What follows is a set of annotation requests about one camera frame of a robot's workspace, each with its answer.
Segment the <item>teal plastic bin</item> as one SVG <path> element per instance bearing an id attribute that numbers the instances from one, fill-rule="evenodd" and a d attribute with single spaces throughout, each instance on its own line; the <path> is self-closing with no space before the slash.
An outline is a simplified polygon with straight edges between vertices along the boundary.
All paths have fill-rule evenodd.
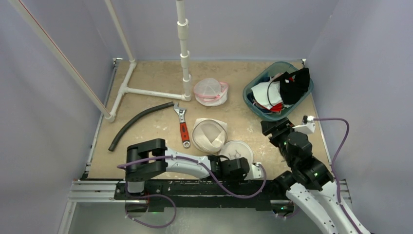
<path id="1" fill-rule="evenodd" d="M 252 102 L 250 101 L 251 98 L 254 98 L 253 93 L 251 91 L 251 88 L 258 83 L 261 82 L 268 82 L 270 81 L 273 77 L 278 77 L 280 74 L 284 72 L 292 73 L 294 71 L 297 71 L 296 67 L 294 67 L 292 64 L 284 61 L 278 61 L 270 65 L 268 68 L 266 68 L 262 73 L 260 73 L 256 78 L 254 78 L 247 86 L 245 86 L 243 90 L 243 99 L 246 105 L 249 107 L 249 109 L 255 113 L 257 116 L 259 116 L 262 120 L 265 121 L 277 121 L 282 118 L 287 117 L 298 105 L 304 101 L 304 99 L 311 93 L 313 90 L 313 81 L 310 78 L 310 85 L 309 85 L 309 90 L 307 93 L 305 93 L 301 99 L 289 106 L 285 106 L 279 113 L 271 113 L 271 114 L 265 114 L 261 112 L 257 107 L 253 106 Z"/>

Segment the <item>pink-trimmed mesh laundry bag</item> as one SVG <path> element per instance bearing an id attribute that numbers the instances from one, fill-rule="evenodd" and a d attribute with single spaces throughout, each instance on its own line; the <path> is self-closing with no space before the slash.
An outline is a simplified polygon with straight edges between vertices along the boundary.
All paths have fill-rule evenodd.
<path id="1" fill-rule="evenodd" d="M 229 84 L 219 82 L 214 78 L 205 78 L 195 84 L 193 88 L 195 99 L 207 107 L 224 104 L 228 97 Z"/>

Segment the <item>red and black bra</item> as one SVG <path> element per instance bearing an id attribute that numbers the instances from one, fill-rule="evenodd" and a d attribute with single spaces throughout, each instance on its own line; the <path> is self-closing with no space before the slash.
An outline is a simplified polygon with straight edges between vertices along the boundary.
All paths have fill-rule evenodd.
<path id="1" fill-rule="evenodd" d="M 286 105 L 289 106 L 296 103 L 296 86 L 294 79 L 287 72 L 280 74 L 278 77 L 273 77 L 270 80 L 270 82 L 276 81 L 280 83 L 280 95 L 283 100 L 283 105 L 278 104 L 270 110 L 279 113 Z"/>

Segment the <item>pale mint green bra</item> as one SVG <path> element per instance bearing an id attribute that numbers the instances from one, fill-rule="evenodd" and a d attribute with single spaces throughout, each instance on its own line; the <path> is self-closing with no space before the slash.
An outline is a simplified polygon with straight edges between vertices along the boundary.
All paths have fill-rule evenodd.
<path id="1" fill-rule="evenodd" d="M 261 82 L 251 88 L 254 99 L 265 109 L 271 109 L 278 104 L 283 105 L 283 100 L 280 95 L 280 83 L 276 82 Z"/>

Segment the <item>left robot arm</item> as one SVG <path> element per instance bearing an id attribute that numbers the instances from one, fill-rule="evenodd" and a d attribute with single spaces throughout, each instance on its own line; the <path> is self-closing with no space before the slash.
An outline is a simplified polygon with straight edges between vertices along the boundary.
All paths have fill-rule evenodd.
<path id="1" fill-rule="evenodd" d="M 125 180 L 130 182 L 126 193 L 132 199 L 145 194 L 141 182 L 165 172 L 186 174 L 198 179 L 212 178 L 218 181 L 241 181 L 250 172 L 245 158 L 229 159 L 226 156 L 191 156 L 171 151 L 164 139 L 157 138 L 131 145 L 127 148 L 127 162 L 117 166 L 125 171 Z"/>

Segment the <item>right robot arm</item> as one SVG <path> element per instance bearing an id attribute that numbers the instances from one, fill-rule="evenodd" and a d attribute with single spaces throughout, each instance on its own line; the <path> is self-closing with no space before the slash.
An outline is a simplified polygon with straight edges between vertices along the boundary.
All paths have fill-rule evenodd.
<path id="1" fill-rule="evenodd" d="M 278 148 L 290 168 L 276 178 L 274 194 L 290 199 L 324 234 L 367 234 L 367 228 L 344 201 L 334 169 L 328 169 L 312 153 L 308 136 L 315 131 L 316 121 L 314 116 L 304 116 L 300 125 L 287 118 L 261 121 L 262 134 Z"/>

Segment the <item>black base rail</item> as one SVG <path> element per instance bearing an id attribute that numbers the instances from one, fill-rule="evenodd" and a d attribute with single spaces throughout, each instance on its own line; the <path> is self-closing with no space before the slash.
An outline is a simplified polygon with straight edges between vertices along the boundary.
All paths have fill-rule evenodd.
<path id="1" fill-rule="evenodd" d="M 148 180 L 144 183 L 142 194 L 127 193 L 125 183 L 118 182 L 114 199 L 127 203 L 142 200 L 149 212 L 162 212 L 172 206 L 171 202 L 179 208 L 251 208 L 281 214 L 294 210 L 285 190 L 274 180 L 266 181 L 263 190 L 249 199 L 231 196 L 211 180 Z"/>

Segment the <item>red-handled adjustable wrench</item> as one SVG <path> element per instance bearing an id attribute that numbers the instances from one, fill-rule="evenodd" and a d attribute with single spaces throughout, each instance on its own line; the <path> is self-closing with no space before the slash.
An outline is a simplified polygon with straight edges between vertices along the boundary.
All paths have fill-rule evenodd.
<path id="1" fill-rule="evenodd" d="M 179 117 L 179 129 L 180 129 L 180 135 L 181 135 L 183 147 L 184 148 L 189 148 L 190 147 L 190 138 L 189 138 L 188 127 L 187 127 L 186 121 L 185 121 L 186 109 L 179 107 L 179 103 L 175 103 L 173 108 L 174 108 L 174 111 L 177 113 L 177 115 Z"/>

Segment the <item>white PVC pipe frame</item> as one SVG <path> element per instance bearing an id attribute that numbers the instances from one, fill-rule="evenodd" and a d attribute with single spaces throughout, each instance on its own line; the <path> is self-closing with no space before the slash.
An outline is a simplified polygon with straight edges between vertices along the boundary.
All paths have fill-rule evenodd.
<path id="1" fill-rule="evenodd" d="M 177 31 L 178 38 L 180 41 L 180 60 L 183 73 L 183 94 L 172 94 L 165 92 L 157 92 L 151 90 L 135 89 L 130 88 L 128 83 L 131 79 L 131 76 L 137 66 L 137 61 L 131 53 L 131 48 L 126 39 L 125 33 L 120 24 L 119 18 L 116 14 L 116 11 L 113 7 L 113 4 L 110 0 L 106 0 L 105 4 L 110 13 L 112 21 L 115 25 L 117 33 L 121 39 L 121 42 L 124 46 L 125 51 L 127 52 L 129 58 L 129 67 L 127 73 L 124 77 L 123 82 L 118 89 L 117 96 L 113 103 L 112 109 L 109 111 L 104 104 L 100 101 L 97 95 L 92 91 L 90 86 L 86 83 L 84 78 L 81 76 L 78 70 L 75 69 L 74 65 L 69 61 L 67 56 L 62 52 L 58 45 L 54 42 L 51 36 L 46 32 L 42 25 L 37 21 L 37 19 L 29 11 L 28 7 L 20 0 L 10 0 L 9 3 L 12 7 L 22 16 L 24 21 L 31 27 L 34 33 L 40 38 L 40 40 L 45 44 L 45 46 L 50 50 L 54 57 L 59 61 L 59 63 L 65 68 L 73 80 L 78 84 L 82 91 L 89 97 L 93 104 L 99 109 L 105 119 L 109 122 L 113 122 L 116 117 L 117 110 L 120 106 L 122 97 L 125 94 L 138 94 L 146 95 L 160 98 L 171 98 L 182 101 L 191 100 L 191 75 L 189 72 L 189 57 L 190 51 L 188 50 L 187 40 L 188 40 L 188 19 L 185 14 L 185 2 L 183 0 L 176 1 L 176 11 L 177 11 Z"/>

